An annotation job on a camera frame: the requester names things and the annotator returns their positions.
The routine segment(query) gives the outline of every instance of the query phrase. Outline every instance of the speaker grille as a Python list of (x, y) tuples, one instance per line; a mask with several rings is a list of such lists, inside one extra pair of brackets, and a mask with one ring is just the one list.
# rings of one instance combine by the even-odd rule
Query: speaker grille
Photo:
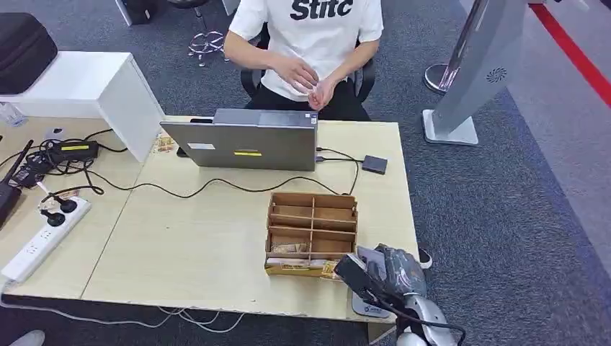
[(486, 80), (488, 83), (499, 83), (507, 77), (507, 70), (502, 67), (497, 67), (494, 70), (488, 72)]

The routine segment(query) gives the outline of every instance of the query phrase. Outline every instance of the chair armrest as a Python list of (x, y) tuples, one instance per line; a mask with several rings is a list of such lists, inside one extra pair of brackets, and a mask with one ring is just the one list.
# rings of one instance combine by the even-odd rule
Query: chair armrest
[(246, 90), (246, 93), (250, 98), (253, 98), (254, 95), (257, 94), (258, 89), (254, 83), (254, 71), (247, 68), (242, 69), (240, 72), (240, 80), (242, 81), (242, 87)]
[(357, 98), (359, 101), (361, 101), (361, 103), (363, 103), (367, 99), (367, 96), (369, 96), (374, 83), (375, 67), (373, 66), (373, 58), (371, 58), (362, 67), (362, 82), (357, 94)]

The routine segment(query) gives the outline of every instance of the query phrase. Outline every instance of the white t-shirt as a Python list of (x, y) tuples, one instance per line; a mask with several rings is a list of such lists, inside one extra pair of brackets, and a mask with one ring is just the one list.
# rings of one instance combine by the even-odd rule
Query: white t-shirt
[[(382, 35), (380, 0), (241, 0), (229, 30), (245, 40), (269, 30), (268, 49), (302, 58), (325, 79), (360, 42)], [(274, 71), (261, 80), (273, 92), (295, 101), (307, 101)]]

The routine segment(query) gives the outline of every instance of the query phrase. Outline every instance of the shoe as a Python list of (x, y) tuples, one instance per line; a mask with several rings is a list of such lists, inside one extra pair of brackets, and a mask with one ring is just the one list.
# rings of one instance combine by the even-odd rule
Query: shoe
[(44, 342), (45, 333), (42, 330), (32, 330), (10, 344), (10, 346), (43, 346)]
[(418, 257), (420, 258), (420, 268), (429, 269), (433, 265), (431, 255), (420, 247), (418, 248)]

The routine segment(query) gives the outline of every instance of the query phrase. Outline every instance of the black cable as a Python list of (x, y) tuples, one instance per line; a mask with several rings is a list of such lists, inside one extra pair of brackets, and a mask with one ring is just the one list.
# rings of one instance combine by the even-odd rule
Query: black cable
[[(36, 148), (38, 148), (40, 150), (40, 146), (31, 146), (30, 150), (33, 150), (33, 149), (36, 149)], [(0, 167), (4, 166), (5, 163), (7, 163), (10, 159), (19, 156), (21, 154), (21, 152), (22, 151), (19, 151), (18, 153), (12, 154), (11, 156), (7, 157), (4, 161), (0, 162)]]
[(10, 159), (19, 156), (21, 154), (21, 151), (16, 153), (16, 154), (12, 154), (11, 156), (7, 157), (4, 161), (2, 161), (2, 163), (0, 163), (0, 167), (4, 166), (5, 163), (7, 163)]
[(352, 182), (352, 187), (350, 188), (350, 192), (348, 192), (347, 194), (345, 194), (345, 193), (343, 194), (343, 195), (352, 195), (352, 192), (354, 191), (354, 187), (357, 185), (357, 180), (359, 179), (359, 171), (360, 171), (359, 162), (360, 161), (356, 160), (354, 157), (352, 157), (352, 156), (350, 156), (348, 154), (345, 154), (345, 153), (342, 153), (341, 151), (337, 151), (337, 150), (330, 149), (330, 148), (317, 147), (316, 151), (330, 151), (332, 153), (345, 156), (345, 157), (347, 157), (348, 159), (350, 159), (350, 160), (352, 160), (354, 162), (354, 164), (357, 167), (357, 171), (354, 173), (354, 181)]
[(350, 162), (359, 162), (359, 163), (363, 163), (363, 160), (352, 160), (352, 159), (338, 159), (335, 157), (322, 157), (319, 156), (323, 161), (350, 161)]
[[(102, 130), (102, 131), (98, 131), (96, 133), (92, 133), (91, 135), (88, 135), (87, 137), (85, 137), (85, 139), (83, 141), (87, 141), (87, 140), (89, 140), (93, 136), (97, 136), (99, 134), (107, 133), (107, 132), (110, 132), (110, 131), (112, 131), (112, 129)], [(76, 187), (70, 187), (70, 188), (67, 188), (67, 189), (63, 189), (63, 190), (52, 192), (49, 195), (47, 195), (46, 197), (44, 197), (43, 200), (41, 201), (41, 203), (44, 203), (49, 198), (52, 198), (52, 197), (54, 197), (56, 195), (59, 195), (61, 193), (65, 193), (65, 192), (69, 192), (69, 191), (74, 191), (74, 190), (81, 190), (81, 189), (91, 189), (94, 193), (96, 193), (98, 195), (103, 195), (104, 194), (104, 189), (102, 189), (101, 187), (96, 186), (96, 185), (93, 184), (92, 179), (90, 177), (90, 174), (93, 174), (93, 175), (97, 176), (98, 178), (104, 180), (107, 184), (109, 184), (110, 186), (113, 186), (114, 188), (116, 188), (118, 190), (131, 191), (131, 190), (137, 189), (139, 187), (152, 186), (152, 187), (156, 187), (156, 188), (158, 188), (158, 189), (160, 189), (160, 190), (162, 190), (162, 191), (164, 191), (164, 192), (166, 192), (166, 193), (168, 193), (170, 195), (173, 195), (174, 197), (185, 198), (185, 199), (186, 198), (191, 198), (191, 197), (197, 195), (198, 193), (202, 192), (209, 184), (211, 184), (213, 182), (223, 182), (223, 183), (225, 183), (227, 185), (235, 187), (236, 189), (244, 191), (244, 192), (267, 192), (267, 191), (275, 190), (278, 187), (282, 187), (283, 185), (286, 185), (287, 183), (289, 183), (289, 182), (291, 182), (293, 180), (297, 180), (297, 179), (302, 179), (302, 180), (307, 180), (309, 182), (314, 182), (314, 183), (322, 186), (323, 188), (327, 189), (329, 192), (333, 193), (334, 195), (342, 195), (342, 194), (338, 193), (337, 191), (331, 189), (327, 185), (323, 184), (322, 182), (319, 182), (316, 179), (312, 179), (312, 178), (308, 178), (308, 177), (302, 177), (302, 176), (292, 177), (292, 178), (287, 179), (287, 180), (285, 180), (285, 181), (283, 181), (283, 182), (281, 182), (281, 183), (279, 183), (279, 184), (277, 184), (275, 186), (264, 188), (264, 189), (249, 189), (247, 187), (242, 187), (242, 186), (236, 185), (236, 184), (234, 184), (232, 182), (229, 182), (228, 180), (225, 180), (225, 179), (214, 178), (214, 179), (208, 180), (200, 189), (194, 191), (193, 193), (191, 193), (189, 195), (179, 195), (179, 194), (177, 194), (175, 192), (172, 192), (172, 191), (169, 191), (169, 190), (163, 188), (162, 186), (159, 186), (159, 185), (156, 185), (156, 184), (152, 184), (152, 183), (149, 183), (149, 182), (141, 183), (141, 184), (138, 184), (138, 185), (132, 186), (132, 187), (121, 187), (121, 186), (118, 186), (116, 184), (113, 184), (107, 178), (103, 177), (99, 173), (96, 173), (96, 172), (93, 172), (93, 171), (89, 170), (89, 167), (91, 167), (93, 165), (93, 163), (94, 163), (93, 159), (90, 159), (90, 160), (87, 160), (87, 161), (71, 160), (71, 161), (66, 161), (65, 164), (62, 163), (62, 162), (54, 162), (53, 161), (53, 157), (50, 155), (52, 147), (56, 143), (66, 143), (66, 142), (71, 142), (71, 141), (81, 141), (81, 139), (70, 138), (70, 139), (66, 139), (66, 140), (62, 140), (62, 141), (57, 140), (57, 139), (48, 139), (48, 140), (43, 141), (38, 146), (38, 148), (39, 148), (38, 151), (36, 151), (35, 153), (29, 154), (29, 156), (33, 157), (34, 155), (41, 155), (41, 154), (46, 155), (46, 158), (47, 158), (48, 162), (52, 166), (51, 171), (56, 170), (57, 172), (55, 173), (55, 172), (49, 171), (49, 172), (46, 172), (45, 174), (61, 176), (61, 175), (72, 175), (72, 174), (77, 174), (77, 173), (83, 172), (85, 174), (86, 179), (87, 179), (88, 185), (79, 185), (79, 186), (76, 186)], [(113, 152), (123, 152), (123, 151), (125, 151), (127, 149), (122, 150), (122, 151), (116, 151), (116, 150), (112, 150), (112, 149), (109, 149), (109, 150), (113, 151)], [(351, 195), (352, 191), (354, 190), (354, 186), (357, 183), (358, 174), (359, 174), (359, 172), (358, 172), (359, 171), (359, 165), (358, 164), (359, 164), (360, 160), (356, 160), (355, 158), (351, 157), (350, 155), (347, 155), (347, 154), (344, 154), (344, 153), (342, 153), (340, 151), (336, 151), (336, 150), (329, 149), (329, 148), (317, 148), (316, 150), (317, 151), (331, 151), (331, 152), (334, 152), (334, 153), (337, 153), (337, 154), (340, 154), (340, 155), (343, 155), (345, 157), (350, 158), (350, 160), (347, 160), (347, 159), (346, 160), (344, 160), (344, 159), (328, 159), (330, 161), (353, 161), (356, 164), (357, 172), (356, 172), (356, 175), (354, 176), (354, 182), (352, 183), (352, 187), (350, 189), (350, 192), (348, 193), (348, 195)], [(0, 163), (0, 167), (1, 167), (2, 164), (5, 164), (8, 160), (10, 160), (11, 158), (19, 155), (20, 153), (21, 152), (16, 153), (16, 154), (10, 156), (9, 158), (5, 159), (2, 163)]]
[[(89, 136), (85, 137), (85, 139), (84, 139), (84, 140), (85, 140), (85, 141), (88, 141), (88, 140), (89, 140), (91, 137), (95, 137), (95, 136), (97, 136), (97, 135), (101, 135), (101, 134), (103, 134), (103, 133), (108, 133), (108, 132), (112, 132), (112, 131), (114, 131), (114, 130), (113, 130), (113, 129), (111, 129), (111, 128), (109, 128), (109, 129), (107, 129), (107, 130), (101, 130), (101, 131), (97, 131), (97, 132), (94, 132), (94, 133), (92, 133), (91, 135), (89, 135)], [(113, 149), (113, 148), (109, 148), (109, 147), (107, 147), (107, 146), (105, 146), (105, 145), (103, 145), (103, 144), (100, 144), (100, 143), (98, 143), (97, 145), (98, 145), (100, 148), (104, 148), (104, 149), (106, 149), (106, 150), (108, 150), (108, 151), (111, 151), (111, 152), (113, 152), (113, 153), (124, 153), (124, 152), (126, 152), (126, 151), (128, 150), (127, 148), (123, 148), (123, 149)]]
[(423, 321), (421, 319), (417, 319), (415, 317), (409, 316), (408, 314), (394, 308), (392, 305), (390, 305), (389, 303), (386, 303), (385, 301), (381, 299), (379, 299), (378, 302), (384, 306), (385, 310), (392, 311), (395, 315), (401, 316), (414, 323), (423, 324), (425, 326), (431, 326), (431, 327), (458, 330), (460, 332), (460, 339), (458, 340), (458, 346), (461, 346), (463, 344), (463, 341), (465, 341), (465, 338), (467, 337), (467, 331), (464, 328), (462, 328), (461, 326), (457, 326), (455, 324), (449, 324), (449, 323), (436, 323), (436, 322)]
[(278, 185), (275, 185), (275, 186), (272, 186), (272, 187), (267, 187), (265, 189), (249, 189), (247, 187), (242, 187), (242, 186), (236, 185), (236, 184), (234, 184), (232, 182), (229, 182), (228, 180), (225, 180), (225, 179), (213, 178), (213, 179), (208, 180), (198, 190), (194, 191), (193, 193), (191, 193), (189, 195), (184, 195), (183, 196), (183, 195), (179, 195), (179, 194), (177, 194), (175, 192), (172, 192), (172, 191), (169, 191), (169, 190), (165, 189), (164, 187), (161, 187), (161, 186), (159, 186), (157, 184), (153, 184), (153, 183), (150, 183), (150, 182), (143, 182), (141, 184), (138, 184), (138, 185), (135, 185), (135, 186), (132, 186), (132, 187), (121, 187), (121, 186), (117, 186), (117, 185), (113, 184), (112, 182), (110, 182), (108, 179), (106, 179), (105, 177), (103, 177), (99, 173), (96, 173), (96, 172), (91, 171), (91, 170), (86, 170), (85, 172), (95, 175), (96, 177), (104, 180), (108, 185), (110, 185), (110, 186), (112, 186), (112, 187), (114, 187), (115, 189), (118, 189), (118, 190), (131, 191), (131, 190), (135, 190), (135, 189), (137, 189), (139, 187), (143, 187), (143, 186), (152, 186), (152, 187), (156, 187), (156, 188), (158, 188), (158, 189), (164, 191), (165, 193), (168, 193), (168, 194), (170, 194), (170, 195), (172, 195), (174, 197), (184, 198), (184, 199), (191, 198), (191, 197), (197, 195), (198, 193), (202, 192), (209, 184), (211, 184), (213, 182), (224, 182), (225, 184), (230, 185), (232, 187), (235, 187), (236, 189), (242, 190), (244, 192), (267, 192), (267, 191), (271, 191), (271, 190), (276, 190), (278, 187), (281, 187), (281, 186), (283, 186), (283, 185), (285, 185), (285, 184), (287, 184), (287, 183), (289, 183), (289, 182), (291, 182), (293, 180), (297, 180), (297, 179), (303, 179), (303, 180), (308, 180), (309, 182), (315, 182), (316, 184), (324, 187), (325, 189), (327, 189), (329, 192), (333, 193), (334, 195), (340, 195), (338, 192), (334, 191), (333, 189), (331, 189), (330, 187), (326, 186), (322, 182), (319, 182), (318, 180), (315, 180), (315, 179), (312, 179), (312, 178), (308, 178), (308, 177), (292, 177), (290, 179), (287, 179), (287, 180), (279, 183)]

